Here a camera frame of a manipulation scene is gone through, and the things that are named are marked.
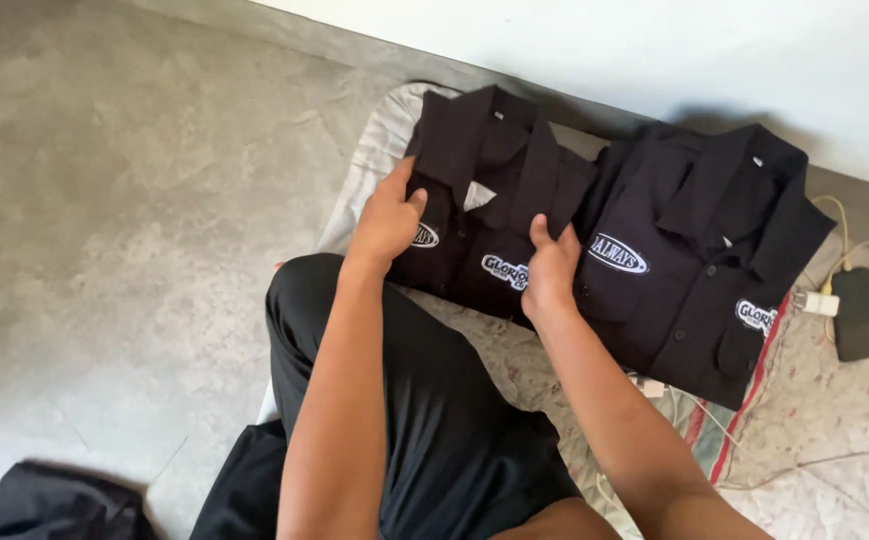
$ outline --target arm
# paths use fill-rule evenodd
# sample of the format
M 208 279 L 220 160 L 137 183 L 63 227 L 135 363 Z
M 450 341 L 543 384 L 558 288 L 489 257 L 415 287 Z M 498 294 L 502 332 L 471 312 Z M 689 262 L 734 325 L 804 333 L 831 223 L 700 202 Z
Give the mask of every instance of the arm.
M 524 314 L 537 330 L 591 452 L 648 540 L 766 539 L 708 482 L 684 440 L 629 381 L 575 305 L 581 245 L 557 241 L 544 216 L 531 224 Z
M 411 160 L 368 199 L 337 279 L 308 390 L 284 458 L 279 539 L 373 540 L 385 476 L 382 287 L 427 194 L 405 202 Z

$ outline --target oval patch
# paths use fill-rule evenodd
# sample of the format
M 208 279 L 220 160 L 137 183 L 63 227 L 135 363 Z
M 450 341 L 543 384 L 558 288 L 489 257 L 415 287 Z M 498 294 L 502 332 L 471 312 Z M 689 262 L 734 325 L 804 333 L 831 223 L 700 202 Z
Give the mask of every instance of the oval patch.
M 434 248 L 438 245 L 438 233 L 424 223 L 418 222 L 418 230 L 414 234 L 411 245 L 416 248 Z
M 588 248 L 588 255 L 605 266 L 628 274 L 647 274 L 648 262 L 625 242 L 612 238 L 603 232 L 595 236 L 595 243 Z

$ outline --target hand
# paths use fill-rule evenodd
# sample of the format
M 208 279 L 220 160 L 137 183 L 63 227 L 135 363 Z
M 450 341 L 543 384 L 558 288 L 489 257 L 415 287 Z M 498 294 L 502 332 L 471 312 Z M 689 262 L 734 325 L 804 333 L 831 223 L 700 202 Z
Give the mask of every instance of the hand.
M 405 201 L 408 178 L 414 166 L 414 157 L 399 160 L 368 197 L 357 220 L 346 263 L 380 272 L 383 277 L 391 268 L 392 260 L 412 245 L 418 220 L 428 202 L 428 192 L 424 189 L 416 190 Z
M 527 264 L 527 288 L 521 295 L 521 309 L 538 326 L 538 319 L 547 313 L 577 309 L 572 283 L 582 244 L 570 223 L 557 241 L 552 240 L 548 235 L 548 218 L 540 213 L 531 221 L 530 234 L 537 251 Z

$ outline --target black pants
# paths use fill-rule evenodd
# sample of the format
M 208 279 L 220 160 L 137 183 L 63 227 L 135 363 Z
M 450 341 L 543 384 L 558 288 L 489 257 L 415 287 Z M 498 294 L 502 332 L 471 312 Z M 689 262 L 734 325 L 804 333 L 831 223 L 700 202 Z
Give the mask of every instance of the black pants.
M 273 538 L 285 453 L 324 335 L 342 258 L 284 264 L 265 299 L 282 420 L 249 425 L 214 482 L 191 539 Z M 390 285 L 382 294 L 387 466 L 383 538 L 488 538 L 580 497 L 542 412 L 511 406 L 476 350 Z

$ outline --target knee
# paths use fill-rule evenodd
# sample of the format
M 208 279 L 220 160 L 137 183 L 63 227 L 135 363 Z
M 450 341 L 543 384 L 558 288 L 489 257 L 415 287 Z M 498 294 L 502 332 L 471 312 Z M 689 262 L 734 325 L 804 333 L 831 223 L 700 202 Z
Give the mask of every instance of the knee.
M 320 252 L 283 264 L 267 289 L 268 313 L 329 313 L 343 260 L 339 254 Z

